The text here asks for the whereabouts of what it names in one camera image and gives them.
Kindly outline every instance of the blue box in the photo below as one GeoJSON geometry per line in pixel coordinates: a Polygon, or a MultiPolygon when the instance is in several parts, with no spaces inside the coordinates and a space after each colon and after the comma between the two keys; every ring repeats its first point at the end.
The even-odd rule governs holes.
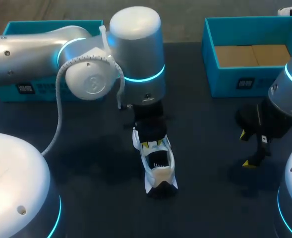
{"type": "MultiPolygon", "coordinates": [[[[102,20],[62,20],[62,21],[12,21],[9,22],[3,32],[4,35],[36,34],[53,31],[65,26],[75,25],[86,29],[92,36],[100,34],[99,27],[102,20]]],[[[56,76],[46,77],[31,81],[35,94],[20,94],[16,85],[0,87],[0,100],[3,102],[25,101],[55,101],[56,76]]],[[[61,81],[61,99],[63,101],[78,101],[68,89],[65,80],[61,81]]]]}
{"type": "Polygon", "coordinates": [[[283,66],[220,67],[215,46],[285,44],[292,56],[292,16],[206,18],[202,55],[212,97],[266,96],[283,66]],[[249,89],[237,89],[251,79],[249,89]]]}

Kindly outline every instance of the black shoe sole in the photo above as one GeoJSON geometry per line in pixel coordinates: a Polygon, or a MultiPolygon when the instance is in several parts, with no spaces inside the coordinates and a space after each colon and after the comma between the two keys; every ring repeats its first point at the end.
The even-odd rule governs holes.
{"type": "Polygon", "coordinates": [[[177,194],[177,188],[166,181],[163,181],[159,186],[153,187],[148,196],[155,199],[167,199],[177,194]]]}

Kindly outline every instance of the black table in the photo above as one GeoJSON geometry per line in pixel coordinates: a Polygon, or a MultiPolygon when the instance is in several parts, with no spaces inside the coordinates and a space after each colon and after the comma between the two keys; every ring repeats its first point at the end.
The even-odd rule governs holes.
{"type": "MultiPolygon", "coordinates": [[[[102,102],[64,103],[63,129],[47,155],[66,208],[68,238],[273,238],[273,214],[292,129],[257,170],[241,162],[256,139],[241,142],[234,113],[254,99],[212,99],[200,43],[165,44],[168,136],[179,193],[148,198],[132,112],[116,108],[117,87],[102,102]]],[[[0,132],[40,151],[57,125],[54,103],[1,103],[0,132]]]]}

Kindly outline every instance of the white shoe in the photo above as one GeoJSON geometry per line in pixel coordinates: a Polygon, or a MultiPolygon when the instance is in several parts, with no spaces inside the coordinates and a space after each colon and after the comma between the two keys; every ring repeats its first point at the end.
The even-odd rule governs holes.
{"type": "Polygon", "coordinates": [[[145,189],[147,194],[168,195],[175,193],[175,159],[170,142],[165,136],[162,140],[139,142],[138,131],[132,131],[134,147],[140,151],[141,161],[145,168],[145,189]]]}
{"type": "Polygon", "coordinates": [[[278,16],[290,16],[290,11],[292,10],[291,7],[280,8],[278,10],[278,16]]]}

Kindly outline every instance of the cable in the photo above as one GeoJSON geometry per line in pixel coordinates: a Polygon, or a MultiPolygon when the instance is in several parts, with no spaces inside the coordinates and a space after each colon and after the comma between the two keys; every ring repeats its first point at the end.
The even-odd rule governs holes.
{"type": "Polygon", "coordinates": [[[57,98],[57,108],[58,108],[57,129],[56,129],[55,135],[53,136],[52,141],[47,146],[47,148],[41,153],[43,156],[45,156],[51,150],[51,148],[54,146],[54,144],[56,143],[58,136],[60,134],[60,131],[61,131],[61,127],[62,127],[62,102],[61,102],[61,95],[60,95],[60,82],[61,82],[62,77],[64,76],[66,70],[70,66],[75,65],[77,63],[81,63],[83,61],[94,61],[94,60],[106,62],[109,65],[115,67],[117,69],[117,71],[119,72],[120,87],[119,87],[119,90],[117,92],[117,107],[119,109],[121,109],[121,107],[122,107],[121,96],[122,96],[122,94],[124,92],[124,88],[125,88],[125,77],[124,77],[124,73],[123,73],[121,67],[114,60],[108,59],[105,57],[101,57],[101,56],[80,56],[80,57],[76,57],[76,58],[73,58],[73,59],[67,61],[66,63],[64,63],[62,65],[62,67],[58,71],[57,78],[56,78],[56,98],[57,98]]]}

